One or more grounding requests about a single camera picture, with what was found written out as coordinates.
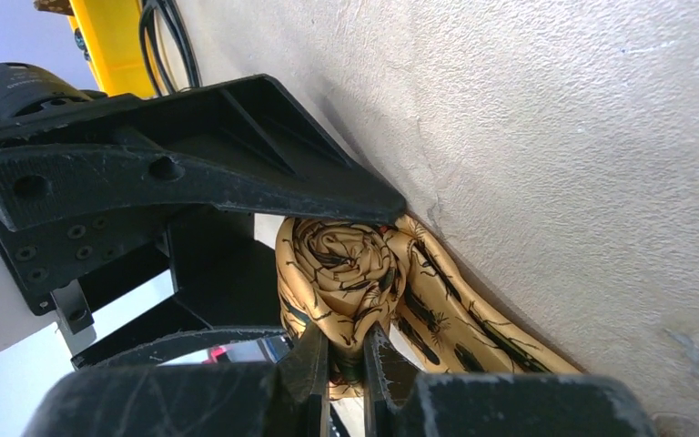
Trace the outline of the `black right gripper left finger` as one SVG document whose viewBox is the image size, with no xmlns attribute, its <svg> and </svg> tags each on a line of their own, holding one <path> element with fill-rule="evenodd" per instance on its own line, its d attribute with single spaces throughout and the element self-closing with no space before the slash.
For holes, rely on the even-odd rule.
<svg viewBox="0 0 699 437">
<path fill-rule="evenodd" d="M 278 362 L 93 368 L 45 396 L 26 436 L 325 436 L 329 342 L 311 325 Z"/>
</svg>

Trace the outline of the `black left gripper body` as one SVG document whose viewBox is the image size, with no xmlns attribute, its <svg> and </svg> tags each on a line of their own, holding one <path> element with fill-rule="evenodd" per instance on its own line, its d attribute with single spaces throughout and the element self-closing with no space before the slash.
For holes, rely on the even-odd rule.
<svg viewBox="0 0 699 437">
<path fill-rule="evenodd" d="M 0 120 L 99 99 L 42 68 L 0 64 Z M 156 240 L 171 220 L 201 205 L 113 209 L 17 231 L 0 221 L 0 246 L 29 308 L 38 311 L 49 292 Z"/>
</svg>

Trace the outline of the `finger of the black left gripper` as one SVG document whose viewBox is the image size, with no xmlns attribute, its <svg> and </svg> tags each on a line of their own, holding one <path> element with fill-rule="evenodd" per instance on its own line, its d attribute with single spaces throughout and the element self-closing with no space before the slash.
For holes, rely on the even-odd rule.
<svg viewBox="0 0 699 437">
<path fill-rule="evenodd" d="M 71 358 L 75 369 L 161 364 L 216 345 L 283 334 L 276 297 L 171 297 Z"/>
<path fill-rule="evenodd" d="M 194 204 L 371 224 L 406 208 L 268 75 L 0 120 L 0 221 L 12 231 Z"/>
</svg>

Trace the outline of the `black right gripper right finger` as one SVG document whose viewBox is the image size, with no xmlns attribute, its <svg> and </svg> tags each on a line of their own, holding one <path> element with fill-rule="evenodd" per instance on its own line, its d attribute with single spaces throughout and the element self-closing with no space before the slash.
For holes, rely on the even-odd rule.
<svg viewBox="0 0 699 437">
<path fill-rule="evenodd" d="M 655 436 L 621 382 L 599 375 L 427 373 L 380 325 L 364 344 L 369 436 Z"/>
</svg>

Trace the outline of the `cream insect print tie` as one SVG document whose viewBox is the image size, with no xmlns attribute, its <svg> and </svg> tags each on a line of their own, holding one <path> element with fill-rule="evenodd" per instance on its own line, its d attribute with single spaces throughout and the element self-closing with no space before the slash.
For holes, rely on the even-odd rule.
<svg viewBox="0 0 699 437">
<path fill-rule="evenodd" d="M 410 216 L 378 227 L 286 218 L 275 252 L 281 323 L 293 338 L 309 326 L 328 338 L 334 401 L 363 394 L 363 342 L 374 326 L 396 329 L 429 372 L 574 372 L 493 308 Z"/>
</svg>

